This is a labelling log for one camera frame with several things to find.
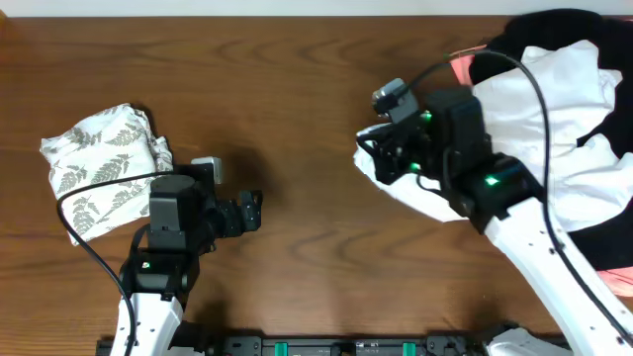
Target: green led light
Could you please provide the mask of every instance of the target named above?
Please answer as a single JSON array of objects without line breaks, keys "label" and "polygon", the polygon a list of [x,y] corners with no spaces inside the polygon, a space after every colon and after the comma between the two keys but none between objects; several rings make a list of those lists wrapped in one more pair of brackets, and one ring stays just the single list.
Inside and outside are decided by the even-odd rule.
[{"label": "green led light", "polygon": [[288,356],[288,343],[277,342],[275,344],[275,356]]},{"label": "green led light", "polygon": [[415,343],[403,343],[403,356],[415,356]]},{"label": "green led light", "polygon": [[427,110],[427,111],[425,111],[425,112],[423,112],[423,113],[422,113],[421,117],[422,117],[425,121],[429,122],[429,121],[431,121],[431,118],[433,118],[433,114],[429,113],[429,112],[428,112],[428,110]]},{"label": "green led light", "polygon": [[491,187],[500,182],[500,180],[498,180],[497,178],[493,176],[487,176],[484,180],[486,181],[486,184],[488,184]]}]

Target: white fabric with leaf print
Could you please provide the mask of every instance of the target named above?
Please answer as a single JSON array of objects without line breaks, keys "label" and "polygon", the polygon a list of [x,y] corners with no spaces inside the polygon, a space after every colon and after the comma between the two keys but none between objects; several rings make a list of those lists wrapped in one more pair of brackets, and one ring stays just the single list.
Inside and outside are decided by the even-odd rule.
[{"label": "white fabric with leaf print", "polygon": [[[173,169],[167,140],[154,137],[145,113],[130,104],[86,118],[61,136],[43,138],[40,152],[50,163],[48,181],[57,198],[90,184]],[[73,196],[63,204],[66,218],[88,241],[146,217],[152,179]]]}]

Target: black garment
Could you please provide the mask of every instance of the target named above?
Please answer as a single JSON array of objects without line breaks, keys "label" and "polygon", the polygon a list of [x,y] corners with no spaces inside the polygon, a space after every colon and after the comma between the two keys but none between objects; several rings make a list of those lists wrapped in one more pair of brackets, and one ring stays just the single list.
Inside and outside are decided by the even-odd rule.
[{"label": "black garment", "polygon": [[[615,91],[615,111],[591,133],[579,137],[578,144],[604,134],[613,153],[622,158],[624,153],[633,152],[633,23],[604,19],[582,10],[539,12],[510,21],[488,48],[520,60],[529,45],[556,50],[580,40],[589,40],[598,47],[599,68],[617,69],[624,80]],[[510,69],[513,65],[500,58],[479,55],[473,60],[470,75],[477,84]],[[633,201],[617,217],[571,232],[570,237],[598,271],[633,266]]]}]

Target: green connector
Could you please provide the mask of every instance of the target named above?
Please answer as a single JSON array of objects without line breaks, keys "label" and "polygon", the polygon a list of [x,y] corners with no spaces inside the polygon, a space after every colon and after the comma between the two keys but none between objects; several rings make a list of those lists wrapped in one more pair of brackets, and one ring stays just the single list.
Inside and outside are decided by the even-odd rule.
[{"label": "green connector", "polygon": [[288,344],[285,342],[277,342],[275,344],[275,356],[288,356]]},{"label": "green connector", "polygon": [[403,343],[403,356],[415,356],[415,343]]}]

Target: cable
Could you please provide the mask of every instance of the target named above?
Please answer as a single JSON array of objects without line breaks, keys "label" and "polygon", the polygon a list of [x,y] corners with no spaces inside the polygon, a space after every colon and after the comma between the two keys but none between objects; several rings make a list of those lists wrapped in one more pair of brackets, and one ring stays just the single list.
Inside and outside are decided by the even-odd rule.
[{"label": "cable", "polygon": [[441,63],[435,63],[431,66],[429,66],[428,68],[424,69],[423,72],[417,74],[404,88],[402,91],[399,91],[397,94],[395,94],[396,99],[400,99],[402,98],[402,96],[404,94],[406,94],[409,90],[415,88],[417,85],[419,85],[419,83],[422,82],[422,80],[426,79],[427,76],[431,75],[434,71],[436,71],[437,69],[441,69],[444,68],[446,66],[449,66],[450,63],[448,62],[441,62]]},{"label": "cable", "polygon": [[581,289],[587,294],[588,298],[595,304],[595,306],[602,312],[604,317],[609,321],[611,326],[620,334],[620,336],[626,340],[629,346],[633,347],[633,337],[628,333],[626,328],[620,324],[620,322],[609,312],[609,310],[604,306],[604,304],[597,298],[597,296],[593,293],[591,288],[585,283],[583,277],[578,273],[576,268],[572,265],[572,262],[567,258],[565,251],[563,251],[563,245],[556,238],[556,234],[554,233],[554,229],[552,228],[552,222],[550,220],[550,211],[549,211],[549,175],[550,175],[550,144],[551,144],[551,134],[550,134],[550,120],[549,114],[547,112],[547,106],[545,105],[545,98],[543,96],[543,92],[541,91],[541,87],[538,85],[536,78],[534,75],[521,63],[520,61],[510,57],[509,55],[495,51],[490,49],[475,49],[470,51],[461,52],[458,55],[494,55],[497,57],[504,58],[505,60],[514,64],[517,68],[519,68],[523,74],[527,77],[534,87],[534,91],[536,92],[536,96],[538,98],[539,105],[541,106],[541,112],[543,115],[543,125],[545,129],[545,167],[543,168],[543,221],[545,222],[545,226],[547,228],[547,233],[550,235],[550,239],[552,240],[552,244],[554,245],[554,250],[561,256],[561,260],[563,264],[570,271],[576,282],[579,284]]},{"label": "cable", "polygon": [[439,189],[431,189],[431,188],[425,188],[422,185],[422,174],[421,173],[417,173],[417,177],[415,178],[415,183],[417,183],[417,186],[421,189],[421,190],[425,190],[429,193],[433,193],[433,194],[437,194],[438,196],[442,196],[442,193],[439,191]]},{"label": "cable", "polygon": [[83,238],[81,238],[81,236],[79,236],[77,231],[75,231],[75,229],[70,225],[70,223],[68,222],[68,220],[66,219],[66,217],[63,214],[63,207],[61,206],[61,204],[66,199],[72,197],[73,195],[78,194],[78,193],[82,193],[82,192],[85,192],[85,191],[88,191],[88,190],[91,190],[91,189],[105,187],[105,186],[112,185],[112,184],[130,182],[130,181],[137,180],[137,179],[142,179],[142,178],[158,177],[158,176],[170,175],[170,174],[175,174],[175,173],[173,171],[153,172],[153,173],[137,175],[137,176],[134,176],[134,177],[115,179],[115,180],[108,181],[108,182],[101,182],[101,183],[89,185],[89,186],[86,186],[86,187],[82,187],[82,188],[79,188],[79,189],[75,189],[75,190],[73,190],[71,192],[68,192],[68,193],[62,195],[57,200],[57,215],[59,216],[59,220],[61,221],[63,226],[68,230],[68,232],[70,232],[70,235],[72,236],[72,238],[74,238],[75,241],[77,241],[77,243],[81,247],[83,247],[83,249],[86,252],[88,252],[90,257],[92,257],[92,259],[94,259],[101,266],[101,268],[103,268],[106,271],[106,273],[108,273],[108,276],[110,276],[110,278],[117,285],[117,288],[119,289],[119,293],[121,293],[121,297],[126,302],[126,307],[128,307],[128,316],[130,317],[130,336],[128,336],[128,345],[126,346],[125,356],[130,356],[130,354],[132,354],[132,348],[133,348],[133,346],[135,345],[135,342],[136,342],[136,318],[135,318],[134,308],[132,307],[132,301],[126,295],[126,292],[123,289],[123,285],[121,284],[121,280],[119,280],[119,277],[117,277],[117,274],[112,270],[112,268],[110,268],[110,266],[108,266],[108,263],[106,261],[104,261],[103,258],[101,258],[101,256],[99,256],[99,254],[97,252],[95,252],[95,250],[93,250],[92,247],[90,247],[88,245],[88,243],[86,241],[84,241]]}]

